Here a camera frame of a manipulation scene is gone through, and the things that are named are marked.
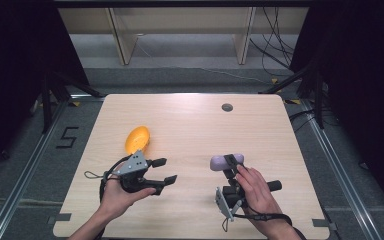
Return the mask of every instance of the person's right hand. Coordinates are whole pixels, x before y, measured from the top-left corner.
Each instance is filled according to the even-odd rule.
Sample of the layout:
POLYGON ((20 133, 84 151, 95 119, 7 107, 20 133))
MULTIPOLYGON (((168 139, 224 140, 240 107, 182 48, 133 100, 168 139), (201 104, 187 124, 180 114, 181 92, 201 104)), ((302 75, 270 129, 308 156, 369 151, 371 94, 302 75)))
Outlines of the person's right hand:
MULTIPOLYGON (((244 168, 238 165, 239 173, 236 180, 245 191, 245 198, 249 208, 244 208, 245 214, 255 215, 258 213, 282 213, 279 205, 274 199, 261 173, 253 168, 244 168)), ((269 221, 250 222, 271 240, 275 239, 300 239, 294 228, 283 219, 273 219, 269 221)))

